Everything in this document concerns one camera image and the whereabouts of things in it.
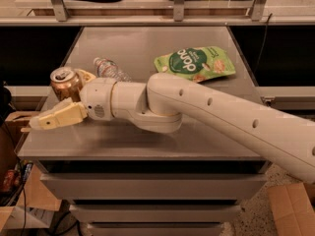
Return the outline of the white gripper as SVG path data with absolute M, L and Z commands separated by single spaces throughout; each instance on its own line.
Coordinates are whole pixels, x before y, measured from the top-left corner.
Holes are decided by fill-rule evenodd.
M 113 119 L 111 96 L 116 81 L 111 78 L 95 78 L 94 74 L 83 69 L 76 69 L 76 72 L 83 86 L 80 91 L 81 102 L 74 102 L 71 98 L 60 101 L 52 109 L 32 117 L 32 129 L 51 130 L 71 126 L 83 122 L 88 115 L 94 120 Z

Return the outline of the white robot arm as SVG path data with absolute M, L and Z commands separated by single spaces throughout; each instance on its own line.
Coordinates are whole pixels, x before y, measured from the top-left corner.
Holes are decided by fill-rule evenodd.
M 90 117 L 125 119 L 156 133 L 173 133 L 182 117 L 194 118 L 250 148 L 298 179 L 315 181 L 315 123 L 189 80 L 157 73 L 143 83 L 95 78 L 80 100 L 65 99 L 31 118 L 31 127 L 50 130 Z

